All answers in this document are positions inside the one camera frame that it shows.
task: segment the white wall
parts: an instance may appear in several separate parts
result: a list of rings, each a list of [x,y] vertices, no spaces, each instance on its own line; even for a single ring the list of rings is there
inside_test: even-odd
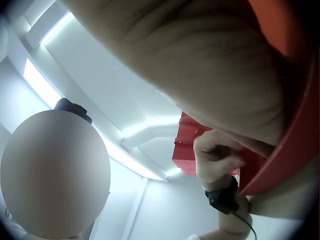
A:
[[[119,240],[135,200],[142,177],[110,159],[111,185],[105,207],[97,218],[90,239]]]
[[[4,148],[10,138],[11,134],[8,132],[8,130],[5,129],[5,127],[0,124],[0,163],[2,159],[2,154],[4,152]],[[0,188],[0,219],[3,219],[4,212],[6,210],[6,205],[2,196],[2,191]]]
[[[0,123],[10,132],[49,107],[15,70],[8,58],[0,63]]]
[[[252,216],[259,240],[282,240],[300,221]],[[149,180],[130,240],[184,240],[218,227],[212,208],[195,176],[173,182]],[[251,232],[247,238],[254,240]]]

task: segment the fluorescent light strip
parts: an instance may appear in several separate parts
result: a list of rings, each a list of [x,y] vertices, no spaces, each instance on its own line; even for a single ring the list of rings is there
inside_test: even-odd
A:
[[[29,58],[27,58],[24,67],[23,77],[45,103],[54,109],[57,102],[61,99],[61,96],[44,79]]]
[[[137,174],[150,179],[163,180],[159,176],[155,175],[153,172],[139,164],[137,161],[133,160],[130,156],[128,156],[123,150],[119,149],[109,140],[107,140],[101,133],[101,136],[104,144],[106,145],[108,154],[111,158],[115,159],[117,162],[136,172]]]
[[[181,172],[181,168],[173,168],[168,171],[168,176],[174,176]]]
[[[34,91],[52,108],[54,109],[57,102],[61,99],[61,96],[50,86],[50,84],[45,80],[45,78],[40,74],[36,67],[27,59],[23,77],[34,89]],[[163,180],[156,174],[152,173],[150,170],[139,164],[137,161],[133,160],[128,156],[123,150],[118,148],[116,145],[107,140],[104,136],[101,136],[108,154],[110,157],[115,159],[117,162],[136,172],[137,174],[156,180]]]
[[[180,120],[180,117],[147,120],[146,122],[144,122],[134,128],[130,128],[128,130],[125,130],[124,137],[127,138],[130,136],[133,136],[133,135],[137,134],[138,132],[147,129],[148,127],[177,124],[179,122],[179,120]]]
[[[44,44],[51,36],[52,34],[62,26],[62,24],[69,19],[70,17],[72,17],[73,14],[72,13],[68,13],[67,15],[65,15],[59,22],[57,22],[57,24],[50,30],[50,32],[48,32],[48,34],[43,38],[43,40],[41,41],[41,44]]]

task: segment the blurred circle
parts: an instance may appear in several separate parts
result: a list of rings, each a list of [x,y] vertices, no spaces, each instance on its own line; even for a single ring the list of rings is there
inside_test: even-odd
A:
[[[98,132],[62,110],[37,113],[10,137],[0,183],[13,218],[29,233],[65,239],[89,227],[110,189],[110,161]]]

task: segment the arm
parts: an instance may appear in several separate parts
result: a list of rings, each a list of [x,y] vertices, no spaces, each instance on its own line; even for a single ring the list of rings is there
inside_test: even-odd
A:
[[[261,144],[257,148],[269,151],[268,144]],[[226,188],[231,184],[229,172],[244,165],[237,151],[242,146],[229,136],[216,130],[205,132],[194,141],[196,157],[196,174],[202,186],[208,191]],[[245,196],[235,196],[239,204],[237,215],[252,224],[249,215],[248,199]],[[233,214],[223,214],[218,211],[219,228],[213,232],[200,236],[201,240],[244,240],[247,238],[250,227]]]
[[[245,196],[239,196],[236,201],[239,204],[239,210],[236,213],[252,224],[252,218],[248,213],[248,199]],[[235,215],[218,212],[218,218],[219,228],[201,235],[201,240],[245,240],[248,237],[251,229]]]
[[[247,0],[63,2],[115,56],[201,124],[278,142],[282,90]]]

